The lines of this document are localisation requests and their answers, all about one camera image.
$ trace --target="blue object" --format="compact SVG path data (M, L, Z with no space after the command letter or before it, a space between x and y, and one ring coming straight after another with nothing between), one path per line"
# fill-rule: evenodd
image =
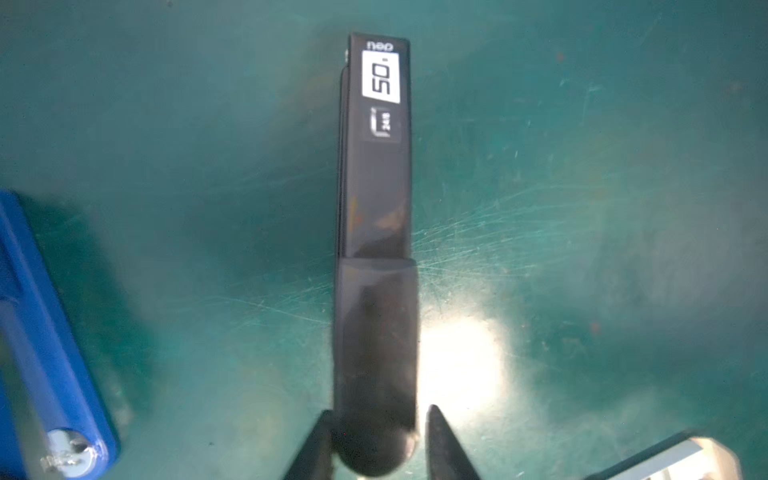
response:
M0 325L49 437L56 430L78 432L93 449L91 467L77 478L92 480L104 474L117 457L117 443L21 205L14 194L3 190ZM11 434L3 432L2 437ZM11 459L0 465L0 474L18 475L14 468L18 469L18 465Z

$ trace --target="stapler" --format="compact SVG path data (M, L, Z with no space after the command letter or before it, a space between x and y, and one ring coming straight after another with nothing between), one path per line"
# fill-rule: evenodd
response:
M346 60L339 120L333 410L319 415L285 480L331 480L334 454L364 477L386 475L408 460L419 437L409 43L353 33ZM429 407L425 437L430 480L480 480L438 406ZM738 461L727 449L682 434L588 480L739 477Z

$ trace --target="metal screw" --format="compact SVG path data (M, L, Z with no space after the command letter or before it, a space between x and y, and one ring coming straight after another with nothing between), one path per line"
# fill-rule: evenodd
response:
M93 469L98 454L80 432L51 430L47 437L50 455L40 460L46 472L58 470L66 478L78 478Z

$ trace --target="white label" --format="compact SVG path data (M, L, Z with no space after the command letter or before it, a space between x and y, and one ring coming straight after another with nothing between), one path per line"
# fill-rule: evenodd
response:
M362 96L400 103L400 55L362 51Z

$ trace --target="green cutting mat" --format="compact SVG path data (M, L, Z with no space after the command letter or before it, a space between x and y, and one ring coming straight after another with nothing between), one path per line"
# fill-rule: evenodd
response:
M767 12L0 2L0 186L119 432L105 478L277 480L330 406L352 30L412 41L419 401L481 475L576 479L699 427L763 477Z

